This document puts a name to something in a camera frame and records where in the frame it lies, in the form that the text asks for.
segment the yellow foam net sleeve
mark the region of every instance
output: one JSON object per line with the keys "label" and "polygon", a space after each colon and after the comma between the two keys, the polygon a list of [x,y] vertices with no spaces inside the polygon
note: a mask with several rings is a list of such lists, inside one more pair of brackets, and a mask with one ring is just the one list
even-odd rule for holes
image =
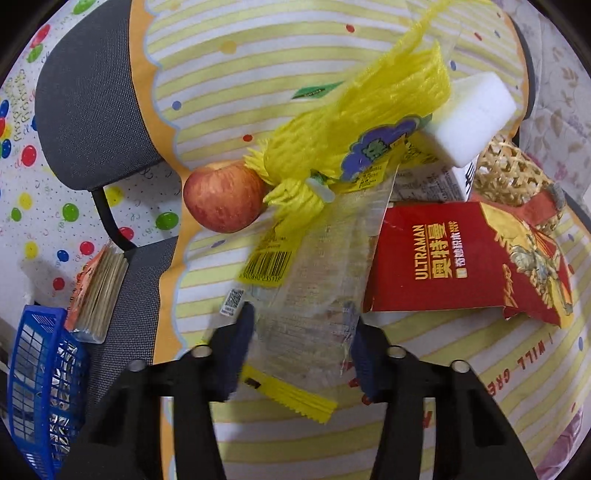
{"label": "yellow foam net sleeve", "polygon": [[250,150],[246,165],[275,187],[264,201],[279,207],[280,233],[305,226],[322,211],[324,202],[306,185],[312,174],[322,174],[328,184],[344,180],[343,159],[364,133],[409,116],[424,118],[448,100],[450,79],[439,43],[423,48],[422,42],[432,19],[452,2],[433,4],[336,101],[302,113],[260,150]]}

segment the apple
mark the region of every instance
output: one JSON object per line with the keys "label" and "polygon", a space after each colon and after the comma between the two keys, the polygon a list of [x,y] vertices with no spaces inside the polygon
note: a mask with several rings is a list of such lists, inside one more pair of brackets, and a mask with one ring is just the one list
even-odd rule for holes
{"label": "apple", "polygon": [[221,161],[199,167],[189,175],[183,200],[205,228],[233,233],[258,218],[266,193],[265,182],[243,161]]}

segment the blue plastic basket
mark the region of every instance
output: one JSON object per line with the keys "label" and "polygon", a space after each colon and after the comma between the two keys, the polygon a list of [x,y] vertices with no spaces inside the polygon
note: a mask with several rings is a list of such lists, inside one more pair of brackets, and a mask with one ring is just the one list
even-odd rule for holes
{"label": "blue plastic basket", "polygon": [[12,438],[48,480],[55,478],[84,421],[88,357],[64,328],[66,313],[25,307],[8,381]]}

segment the polka dot fabric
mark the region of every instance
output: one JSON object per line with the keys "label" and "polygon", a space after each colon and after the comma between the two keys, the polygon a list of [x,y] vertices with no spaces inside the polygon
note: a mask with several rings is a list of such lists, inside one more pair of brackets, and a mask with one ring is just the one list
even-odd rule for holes
{"label": "polka dot fabric", "polygon": [[[33,282],[34,300],[48,306],[68,305],[77,273],[108,236],[90,193],[68,189],[47,165],[35,87],[55,45],[104,1],[66,3],[33,35],[0,87],[0,242]],[[180,189],[177,175],[160,165],[105,190],[122,233],[146,245],[178,234]],[[8,299],[0,294],[0,301]]]}

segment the wicker basket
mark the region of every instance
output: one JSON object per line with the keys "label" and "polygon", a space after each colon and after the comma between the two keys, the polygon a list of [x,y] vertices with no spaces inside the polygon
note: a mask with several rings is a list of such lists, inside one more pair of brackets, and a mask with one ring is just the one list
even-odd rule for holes
{"label": "wicker basket", "polygon": [[480,154],[473,189],[492,202],[519,207],[542,190],[555,197],[558,214],[537,227],[549,234],[556,228],[565,207],[564,194],[515,144],[498,135]]}

